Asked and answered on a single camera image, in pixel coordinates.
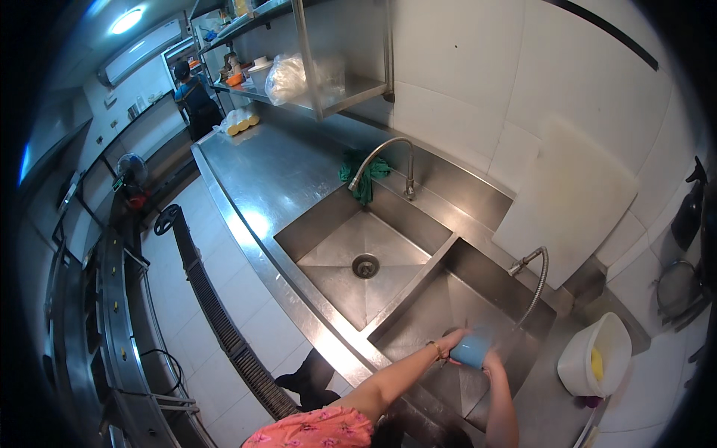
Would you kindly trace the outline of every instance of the black cap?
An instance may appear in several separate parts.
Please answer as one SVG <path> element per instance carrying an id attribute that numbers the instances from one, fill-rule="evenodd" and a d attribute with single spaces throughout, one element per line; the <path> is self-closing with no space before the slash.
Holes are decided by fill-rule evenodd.
<path id="1" fill-rule="evenodd" d="M 174 77 L 179 80 L 185 80 L 189 76 L 189 63 L 187 61 L 177 62 L 174 66 Z"/>

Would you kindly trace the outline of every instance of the pink floral shirt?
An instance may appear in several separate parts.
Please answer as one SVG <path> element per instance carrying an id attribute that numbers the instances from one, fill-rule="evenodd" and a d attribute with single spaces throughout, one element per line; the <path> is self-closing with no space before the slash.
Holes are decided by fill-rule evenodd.
<path id="1" fill-rule="evenodd" d="M 294 414 L 255 432 L 242 448 L 355 447 L 371 445 L 374 425 L 354 408 L 328 407 Z"/>

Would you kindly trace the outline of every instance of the air conditioner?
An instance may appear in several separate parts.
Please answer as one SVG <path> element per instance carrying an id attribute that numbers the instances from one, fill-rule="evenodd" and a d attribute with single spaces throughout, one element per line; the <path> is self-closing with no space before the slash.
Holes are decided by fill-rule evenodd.
<path id="1" fill-rule="evenodd" d="M 105 71 L 110 84 L 119 84 L 132 70 L 142 65 L 147 59 L 164 51 L 167 46 L 179 41 L 180 38 L 179 20 L 173 20 L 139 39 L 136 44 L 107 64 Z"/>

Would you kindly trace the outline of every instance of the white tile floor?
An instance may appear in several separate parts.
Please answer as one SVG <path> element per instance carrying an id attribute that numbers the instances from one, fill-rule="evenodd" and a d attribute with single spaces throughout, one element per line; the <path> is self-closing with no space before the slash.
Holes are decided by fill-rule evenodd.
<path id="1" fill-rule="evenodd" d="M 192 239 L 229 316 L 274 378 L 295 372 L 311 344 L 274 301 L 229 233 L 201 177 L 177 195 Z M 249 392 L 220 349 L 182 269 L 174 234 L 142 235 L 149 282 L 168 351 L 181 364 L 184 385 L 197 400 L 202 423 L 219 448 L 239 446 L 271 416 Z M 337 373 L 328 388 L 341 396 L 351 386 Z M 298 403 L 298 395 L 289 392 Z"/>

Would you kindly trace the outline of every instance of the sink drain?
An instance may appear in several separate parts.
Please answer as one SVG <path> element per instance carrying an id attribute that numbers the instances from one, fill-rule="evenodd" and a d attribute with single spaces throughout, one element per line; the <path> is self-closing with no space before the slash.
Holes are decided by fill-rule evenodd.
<path id="1" fill-rule="evenodd" d="M 379 272 L 379 259 L 371 254 L 361 254 L 353 259 L 351 270 L 358 278 L 369 279 Z"/>

